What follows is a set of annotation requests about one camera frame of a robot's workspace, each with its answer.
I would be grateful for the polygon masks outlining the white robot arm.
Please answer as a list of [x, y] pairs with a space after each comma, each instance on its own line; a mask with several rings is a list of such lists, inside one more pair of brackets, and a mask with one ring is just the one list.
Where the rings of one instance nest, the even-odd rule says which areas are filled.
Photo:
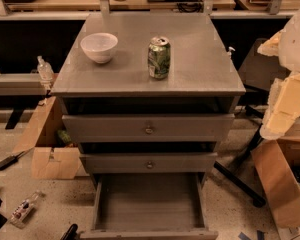
[[264, 139], [276, 140], [300, 117], [300, 9], [258, 52], [277, 56], [279, 64], [290, 71], [284, 80], [276, 78], [271, 85], [260, 129]]

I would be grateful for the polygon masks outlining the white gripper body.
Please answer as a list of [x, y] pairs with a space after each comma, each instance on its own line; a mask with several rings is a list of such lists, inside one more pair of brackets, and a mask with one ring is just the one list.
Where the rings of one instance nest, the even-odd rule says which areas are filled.
[[276, 78], [270, 88], [261, 136], [267, 140], [282, 137], [299, 117], [300, 73], [289, 75], [284, 80]]

